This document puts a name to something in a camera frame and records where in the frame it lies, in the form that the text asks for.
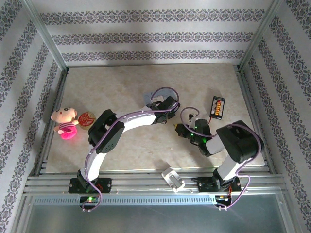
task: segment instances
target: beige floor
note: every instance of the beige floor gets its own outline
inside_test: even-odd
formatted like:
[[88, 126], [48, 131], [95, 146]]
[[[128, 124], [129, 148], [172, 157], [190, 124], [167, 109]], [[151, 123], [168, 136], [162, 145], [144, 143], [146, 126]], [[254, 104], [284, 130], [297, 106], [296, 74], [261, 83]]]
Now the beige floor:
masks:
[[[104, 159], [101, 170], [219, 166], [227, 156], [225, 150], [206, 158], [196, 146], [178, 137], [173, 127], [173, 123], [180, 123], [179, 113], [187, 106], [194, 106], [207, 116], [214, 95], [225, 98], [225, 109], [222, 120], [212, 119], [212, 134], [239, 119], [251, 126], [231, 64], [71, 68], [62, 107], [75, 108], [78, 115], [91, 111], [96, 117], [106, 109], [131, 112], [144, 106], [143, 93], [162, 86], [178, 91], [181, 102], [178, 115], [166, 125], [143, 126], [124, 133]], [[46, 172], [76, 172], [84, 165], [88, 135], [77, 128], [78, 134], [69, 141], [54, 134]], [[263, 164], [261, 155], [252, 162], [252, 165]]]

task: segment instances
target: pink plush toy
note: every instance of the pink plush toy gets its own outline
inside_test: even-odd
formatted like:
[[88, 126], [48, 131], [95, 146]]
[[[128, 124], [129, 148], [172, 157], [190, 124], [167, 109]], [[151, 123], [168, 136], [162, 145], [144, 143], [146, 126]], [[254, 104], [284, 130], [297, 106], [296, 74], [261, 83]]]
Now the pink plush toy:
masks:
[[79, 123], [75, 120], [76, 116], [77, 111], [73, 108], [61, 108], [54, 111], [51, 119], [59, 124], [54, 128], [54, 132], [60, 134], [65, 140], [73, 138], [77, 134], [76, 125]]

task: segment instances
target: striped wallpaper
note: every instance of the striped wallpaper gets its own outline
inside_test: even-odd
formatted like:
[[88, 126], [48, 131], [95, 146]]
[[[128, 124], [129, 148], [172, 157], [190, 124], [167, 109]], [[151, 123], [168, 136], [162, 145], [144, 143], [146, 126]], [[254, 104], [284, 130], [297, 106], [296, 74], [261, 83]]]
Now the striped wallpaper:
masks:
[[238, 64], [272, 0], [34, 0], [68, 66]]
[[285, 0], [244, 73], [303, 232], [311, 232], [311, 1]]
[[0, 233], [42, 149], [60, 69], [18, 0], [0, 0]]

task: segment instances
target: glass panel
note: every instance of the glass panel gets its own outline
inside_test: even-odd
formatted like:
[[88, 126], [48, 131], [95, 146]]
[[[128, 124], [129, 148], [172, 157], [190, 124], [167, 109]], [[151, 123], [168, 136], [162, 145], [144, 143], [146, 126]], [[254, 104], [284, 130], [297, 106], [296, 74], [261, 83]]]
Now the glass panel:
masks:
[[243, 196], [228, 211], [213, 205], [101, 206], [83, 213], [78, 206], [32, 209], [28, 233], [284, 233], [274, 195]]

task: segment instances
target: toy head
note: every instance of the toy head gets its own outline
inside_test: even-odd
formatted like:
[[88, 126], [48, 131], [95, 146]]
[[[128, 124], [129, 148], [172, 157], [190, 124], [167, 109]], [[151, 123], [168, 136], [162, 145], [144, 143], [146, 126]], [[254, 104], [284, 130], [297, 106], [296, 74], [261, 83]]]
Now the toy head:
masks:
[[77, 111], [73, 108], [60, 108], [53, 112], [51, 119], [57, 123], [71, 122], [77, 116]]

